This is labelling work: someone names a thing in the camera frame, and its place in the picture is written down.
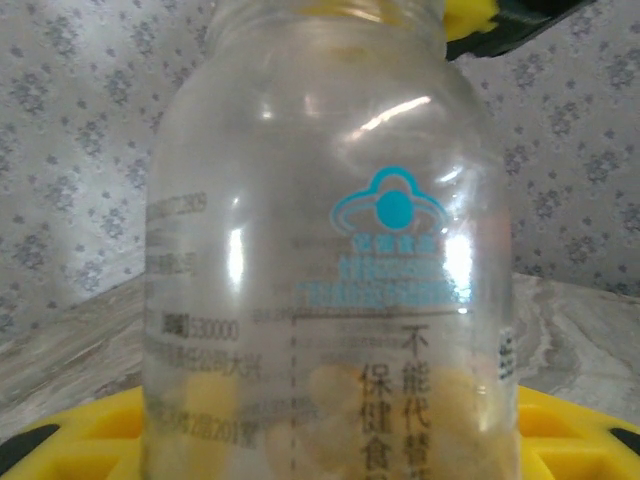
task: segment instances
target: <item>gray wall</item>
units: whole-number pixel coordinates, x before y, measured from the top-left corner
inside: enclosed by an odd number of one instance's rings
[[[142,272],[153,129],[209,4],[0,3],[0,343]],[[639,42],[637,0],[609,0],[459,61],[500,127],[518,271],[640,293]]]

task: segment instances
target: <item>gray countertop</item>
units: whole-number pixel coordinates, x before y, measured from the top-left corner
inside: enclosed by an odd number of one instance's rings
[[[0,345],[0,440],[140,384],[143,282]],[[514,276],[520,384],[640,424],[640,299]]]

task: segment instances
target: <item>clear glass bottle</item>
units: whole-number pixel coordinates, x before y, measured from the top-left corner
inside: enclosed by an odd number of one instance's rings
[[[147,480],[516,480],[509,214],[443,0],[228,0],[149,178]]]

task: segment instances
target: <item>bottle neck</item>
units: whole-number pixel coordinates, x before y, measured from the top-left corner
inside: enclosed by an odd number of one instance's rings
[[[434,53],[446,53],[446,0],[219,0],[207,32],[210,56],[226,37],[265,19],[351,18],[422,37]]]

